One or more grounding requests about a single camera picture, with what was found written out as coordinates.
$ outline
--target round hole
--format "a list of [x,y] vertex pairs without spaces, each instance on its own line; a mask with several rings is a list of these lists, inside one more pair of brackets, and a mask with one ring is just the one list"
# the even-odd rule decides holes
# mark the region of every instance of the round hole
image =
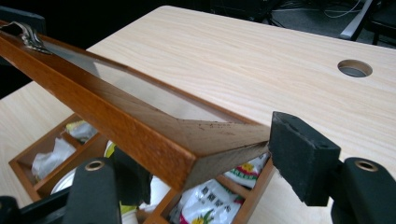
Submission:
[[105,163],[102,161],[91,161],[90,163],[88,163],[85,166],[85,169],[87,171],[96,171],[96,170],[99,170],[100,168],[102,168],[104,165],[105,165]]
[[373,68],[369,64],[357,60],[343,60],[337,66],[342,73],[350,77],[368,77],[373,73]]
[[378,171],[378,167],[376,167],[376,165],[372,164],[369,161],[355,161],[355,164],[359,168],[361,168],[362,170],[365,170],[365,171],[370,171],[370,172]]

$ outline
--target table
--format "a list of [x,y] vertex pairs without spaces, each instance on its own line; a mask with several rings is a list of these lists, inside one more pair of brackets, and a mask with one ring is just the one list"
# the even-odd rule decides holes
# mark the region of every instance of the table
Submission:
[[[396,176],[394,49],[160,7],[88,51],[268,126],[273,111],[300,117],[342,148],[342,161],[366,158]],[[373,73],[341,73],[347,59]],[[35,83],[1,101],[1,195],[30,202],[7,162],[71,113]],[[331,223],[330,208],[306,207],[275,174],[249,223]]]

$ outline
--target dark floor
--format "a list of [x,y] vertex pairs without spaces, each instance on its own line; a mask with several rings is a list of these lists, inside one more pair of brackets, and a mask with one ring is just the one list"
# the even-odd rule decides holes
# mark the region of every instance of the dark floor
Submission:
[[[355,0],[344,0],[342,3],[334,2],[334,0],[328,0],[331,2],[326,3],[323,2],[326,0],[270,1],[280,1],[276,4],[271,13],[273,22],[278,26],[285,27],[286,29],[293,29],[316,35],[326,35],[334,38],[337,38],[341,34],[344,28],[347,27],[353,18],[355,18],[362,7],[362,4],[358,4],[352,11],[350,11],[357,4]],[[232,1],[221,0],[220,2],[231,3]],[[371,44],[373,35],[373,33],[363,29],[357,39],[357,42]],[[381,47],[395,49],[394,46],[381,41],[378,45]],[[15,68],[8,66],[0,66],[0,76],[2,76],[2,80],[0,81],[0,99],[31,81],[30,78],[26,77]]]

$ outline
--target light wood tabletop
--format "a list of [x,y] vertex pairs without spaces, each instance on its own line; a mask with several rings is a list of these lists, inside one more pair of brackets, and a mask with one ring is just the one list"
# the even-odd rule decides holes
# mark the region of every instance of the light wood tabletop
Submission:
[[[267,126],[273,111],[295,115],[341,147],[341,161],[362,157],[396,176],[394,49],[160,7],[88,51]],[[347,76],[343,60],[373,73]],[[7,163],[71,113],[35,83],[1,101],[0,195],[31,202]],[[275,174],[249,223],[331,223],[331,204],[306,207]]]

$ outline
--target wooden table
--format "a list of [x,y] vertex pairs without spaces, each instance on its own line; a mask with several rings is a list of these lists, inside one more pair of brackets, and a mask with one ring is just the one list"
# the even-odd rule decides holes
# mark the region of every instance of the wooden table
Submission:
[[[396,176],[396,51],[175,7],[160,7],[89,51],[195,97],[270,125],[298,116],[342,148]],[[368,77],[337,64],[368,63]],[[0,195],[30,203],[7,162],[72,113],[31,83],[0,103]],[[306,207],[275,174],[249,223],[331,223],[330,205]]]

